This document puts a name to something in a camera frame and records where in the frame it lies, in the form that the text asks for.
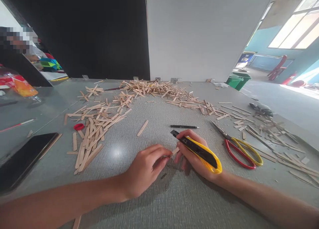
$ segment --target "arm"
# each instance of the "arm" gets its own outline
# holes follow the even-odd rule
[[[118,176],[57,187],[1,205],[0,228],[57,228],[99,206],[138,197],[165,167],[169,157],[162,156],[171,154],[153,145],[140,151]]]
[[[181,132],[177,138],[189,136],[193,140],[208,147],[206,141],[191,130]],[[175,163],[184,155],[193,168],[207,180],[224,188],[242,199],[253,208],[260,211],[277,225],[283,228],[318,228],[319,210],[303,201],[287,196],[263,184],[235,176],[223,171],[221,174],[212,174],[201,163],[199,158],[180,142],[180,149]],[[186,170],[187,161],[183,159],[182,169]]]

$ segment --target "window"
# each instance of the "window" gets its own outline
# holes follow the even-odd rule
[[[255,29],[255,31],[254,31],[254,33],[253,33],[253,35],[250,37],[250,40],[248,41],[248,44],[246,45],[246,46],[248,46],[249,45],[249,43],[250,43],[250,41],[252,40],[252,38],[254,37],[254,35],[255,35],[255,33],[256,33],[256,31],[258,30],[258,28],[260,27],[260,25],[262,24],[262,21],[264,20],[264,18],[266,17],[266,15],[268,14],[268,11],[270,10],[270,8],[272,7],[272,4],[273,4],[273,2],[271,2],[269,5],[268,5],[268,7],[267,7],[267,9],[266,9],[266,11],[265,11],[265,13],[263,14],[263,16],[262,16],[262,19],[260,20],[260,22],[258,23],[258,25],[257,25],[257,28]]]
[[[306,49],[319,36],[319,0],[302,0],[269,48]]]

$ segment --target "concrete floor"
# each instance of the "concrete floor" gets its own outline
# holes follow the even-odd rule
[[[245,68],[252,77],[240,92],[258,99],[268,105],[274,113],[280,114],[301,128],[319,132],[318,113],[319,95],[308,89],[299,89],[286,85],[275,84],[267,79],[267,72]]]

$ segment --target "black smartphone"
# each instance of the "black smartphone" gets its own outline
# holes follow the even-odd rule
[[[58,135],[49,133],[34,136],[9,158],[0,167],[0,193],[17,188]]]

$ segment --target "hand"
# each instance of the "hand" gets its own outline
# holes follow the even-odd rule
[[[127,199],[139,197],[156,180],[172,152],[160,144],[137,153],[129,169],[121,175]]]
[[[176,138],[180,139],[186,136],[189,136],[191,139],[195,140],[196,142],[199,142],[200,144],[208,147],[205,139],[201,138],[190,129],[180,132]],[[178,163],[182,155],[184,155],[184,158],[182,161],[182,169],[184,171],[187,170],[187,164],[188,164],[187,162],[189,162],[193,166],[196,172],[198,172],[201,176],[203,176],[209,181],[213,181],[219,176],[219,174],[213,174],[211,171],[209,171],[204,166],[204,164],[199,160],[199,158],[192,151],[190,151],[184,144],[182,144],[181,142],[178,142],[177,147],[179,148],[179,152],[177,153],[174,159],[174,163]]]

